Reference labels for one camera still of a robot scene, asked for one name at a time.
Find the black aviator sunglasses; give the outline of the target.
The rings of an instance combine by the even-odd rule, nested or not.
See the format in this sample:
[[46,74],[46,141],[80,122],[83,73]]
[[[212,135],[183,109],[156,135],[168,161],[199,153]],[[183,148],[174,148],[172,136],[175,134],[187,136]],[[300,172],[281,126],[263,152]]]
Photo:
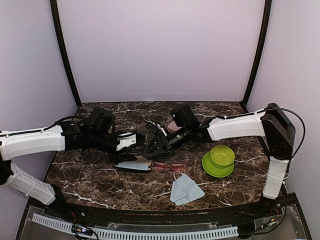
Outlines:
[[148,147],[147,145],[142,146],[130,146],[125,149],[125,151],[129,154],[132,154],[134,156],[141,155],[153,155],[156,151],[152,149],[151,147]]

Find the black glasses case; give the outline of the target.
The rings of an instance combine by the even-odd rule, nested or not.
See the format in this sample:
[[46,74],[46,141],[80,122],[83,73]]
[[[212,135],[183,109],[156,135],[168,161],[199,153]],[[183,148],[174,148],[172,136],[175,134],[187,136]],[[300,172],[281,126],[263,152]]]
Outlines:
[[148,160],[147,158],[138,155],[136,156],[136,160],[124,161],[116,164],[114,167],[125,172],[148,173],[152,170],[152,162],[152,160]]

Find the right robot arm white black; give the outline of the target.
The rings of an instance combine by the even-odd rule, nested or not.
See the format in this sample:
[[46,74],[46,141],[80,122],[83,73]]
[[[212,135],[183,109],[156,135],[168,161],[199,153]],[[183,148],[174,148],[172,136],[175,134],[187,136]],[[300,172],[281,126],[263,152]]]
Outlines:
[[275,200],[288,177],[290,164],[299,148],[294,147],[296,128],[286,116],[288,109],[270,103],[266,108],[234,116],[216,116],[199,121],[187,104],[174,108],[170,114],[179,128],[165,135],[159,126],[148,123],[154,138],[142,152],[150,159],[172,156],[173,149],[189,141],[211,143],[241,137],[264,137],[269,151],[269,167],[263,200],[255,205],[255,213],[266,217],[275,208]]

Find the pink translucent sunglasses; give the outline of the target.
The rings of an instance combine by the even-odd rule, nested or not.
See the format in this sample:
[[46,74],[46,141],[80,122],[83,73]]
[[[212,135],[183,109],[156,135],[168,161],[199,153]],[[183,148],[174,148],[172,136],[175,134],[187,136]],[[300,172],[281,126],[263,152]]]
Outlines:
[[169,169],[171,169],[173,171],[181,171],[186,167],[186,165],[184,163],[168,164],[168,163],[162,163],[162,162],[156,162],[156,161],[154,161],[152,163],[152,166],[155,169],[158,169],[158,170],[169,170]]

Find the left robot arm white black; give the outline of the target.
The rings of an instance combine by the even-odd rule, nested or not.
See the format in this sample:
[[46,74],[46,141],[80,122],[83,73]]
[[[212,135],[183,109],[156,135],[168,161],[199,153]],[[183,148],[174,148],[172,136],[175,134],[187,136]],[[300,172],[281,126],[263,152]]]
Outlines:
[[52,125],[0,134],[0,184],[19,191],[46,206],[60,218],[67,218],[70,206],[60,189],[27,173],[15,158],[48,152],[98,150],[120,157],[138,144],[136,131],[117,131],[115,115],[96,107],[87,117],[67,116]]

